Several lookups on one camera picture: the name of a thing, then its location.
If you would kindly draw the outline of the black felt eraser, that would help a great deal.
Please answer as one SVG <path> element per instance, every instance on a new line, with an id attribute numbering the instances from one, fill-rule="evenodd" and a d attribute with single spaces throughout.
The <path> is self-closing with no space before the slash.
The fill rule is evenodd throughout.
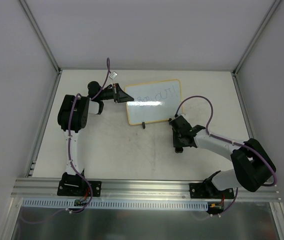
<path id="1" fill-rule="evenodd" d="M 183 153 L 184 149 L 182 147 L 176 147 L 175 149 L 175 153 Z"/>

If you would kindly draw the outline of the yellow framed whiteboard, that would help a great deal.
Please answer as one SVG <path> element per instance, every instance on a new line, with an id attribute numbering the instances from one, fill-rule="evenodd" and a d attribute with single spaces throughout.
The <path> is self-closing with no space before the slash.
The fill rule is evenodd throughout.
<path id="1" fill-rule="evenodd" d="M 124 91 L 134 98 L 126 103 L 131 126 L 167 121 L 180 114 L 181 82 L 178 79 L 130 84 Z"/>

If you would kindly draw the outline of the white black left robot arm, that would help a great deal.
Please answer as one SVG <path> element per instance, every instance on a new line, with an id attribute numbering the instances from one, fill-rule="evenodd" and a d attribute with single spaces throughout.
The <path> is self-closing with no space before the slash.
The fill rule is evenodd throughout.
<path id="1" fill-rule="evenodd" d="M 80 157 L 79 136 L 88 121 L 88 114 L 100 115 L 104 101 L 115 103 L 134 101 L 118 83 L 100 86 L 96 81 L 87 85 L 88 95 L 65 95 L 57 115 L 57 123 L 66 142 L 66 166 L 59 181 L 57 195 L 63 197 L 99 197 L 100 181 L 85 181 L 84 161 Z"/>

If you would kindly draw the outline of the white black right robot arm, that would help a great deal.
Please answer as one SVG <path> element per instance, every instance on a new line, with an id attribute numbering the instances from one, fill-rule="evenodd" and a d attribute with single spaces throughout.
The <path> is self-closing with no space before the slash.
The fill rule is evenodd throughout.
<path id="1" fill-rule="evenodd" d="M 202 198 L 217 198 L 228 189 L 243 187 L 249 192 L 256 192 L 260 187 L 276 185 L 276 167 L 259 141 L 250 138 L 236 142 L 219 135 L 209 133 L 201 125 L 191 126 L 182 116 L 176 115 L 169 120 L 172 128 L 173 147 L 176 153 L 184 148 L 200 148 L 222 156 L 232 163 L 227 171 L 216 171 L 207 177 L 194 192 Z"/>

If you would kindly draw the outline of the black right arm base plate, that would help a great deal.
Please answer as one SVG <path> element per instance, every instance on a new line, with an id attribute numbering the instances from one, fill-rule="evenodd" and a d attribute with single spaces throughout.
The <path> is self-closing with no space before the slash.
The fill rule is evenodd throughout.
<path id="1" fill-rule="evenodd" d="M 213 184 L 209 183 L 195 183 L 188 184 L 189 194 L 191 199 L 222 199 L 232 200 L 235 197 L 234 190 L 227 188 L 225 190 L 218 190 Z"/>

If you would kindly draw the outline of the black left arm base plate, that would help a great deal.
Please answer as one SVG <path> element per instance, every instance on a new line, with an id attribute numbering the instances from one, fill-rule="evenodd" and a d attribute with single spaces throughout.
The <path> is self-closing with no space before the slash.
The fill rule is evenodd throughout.
<path id="1" fill-rule="evenodd" d="M 100 197 L 102 182 L 89 181 L 92 192 L 88 184 L 83 179 L 76 179 L 71 181 L 60 181 L 57 189 L 57 195 L 63 197 Z"/>

